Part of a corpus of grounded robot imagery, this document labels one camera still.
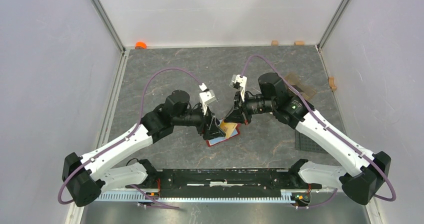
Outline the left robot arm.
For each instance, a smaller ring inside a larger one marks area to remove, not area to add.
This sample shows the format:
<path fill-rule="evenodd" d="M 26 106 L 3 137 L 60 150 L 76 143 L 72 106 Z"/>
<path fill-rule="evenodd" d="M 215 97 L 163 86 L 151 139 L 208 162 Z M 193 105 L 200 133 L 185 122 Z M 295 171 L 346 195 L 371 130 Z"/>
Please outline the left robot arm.
<path fill-rule="evenodd" d="M 68 154 L 64 159 L 63 185 L 58 201 L 65 204 L 62 200 L 65 189 L 71 196 L 71 203 L 84 207 L 111 189 L 139 184 L 145 188 L 153 187 L 157 174 L 143 164 L 137 162 L 119 168 L 115 165 L 136 151 L 169 136 L 176 126 L 195 127 L 205 141 L 224 137 L 225 132 L 208 106 L 216 100 L 214 92 L 206 89 L 199 93 L 199 98 L 200 102 L 191 106 L 190 95 L 183 90 L 175 90 L 164 103 L 104 146 L 81 156 L 75 152 Z"/>

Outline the gold credit card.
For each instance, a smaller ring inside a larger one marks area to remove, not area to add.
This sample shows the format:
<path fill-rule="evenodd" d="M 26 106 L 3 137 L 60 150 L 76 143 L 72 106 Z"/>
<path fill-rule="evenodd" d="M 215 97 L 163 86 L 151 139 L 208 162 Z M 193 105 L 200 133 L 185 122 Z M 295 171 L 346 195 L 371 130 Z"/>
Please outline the gold credit card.
<path fill-rule="evenodd" d="M 225 122 L 225 121 L 222 121 L 219 125 L 219 127 L 224 131 L 225 137 L 227 139 L 233 134 L 237 126 L 238 124 L 235 122 Z"/>

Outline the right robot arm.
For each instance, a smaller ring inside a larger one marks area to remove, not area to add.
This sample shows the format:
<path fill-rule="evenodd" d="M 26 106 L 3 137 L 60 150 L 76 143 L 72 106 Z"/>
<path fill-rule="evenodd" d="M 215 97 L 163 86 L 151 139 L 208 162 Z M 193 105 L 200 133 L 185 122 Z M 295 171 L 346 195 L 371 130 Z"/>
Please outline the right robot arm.
<path fill-rule="evenodd" d="M 317 164 L 300 159 L 289 169 L 289 183 L 295 188 L 318 184 L 342 190 L 351 200 L 367 205 L 388 182 L 391 158 L 361 146 L 327 121 L 312 104 L 275 72 L 258 78 L 260 93 L 246 89 L 247 78 L 233 75 L 236 89 L 227 123 L 249 124 L 253 115 L 271 113 L 280 123 L 307 136 L 338 161 L 338 165 Z"/>

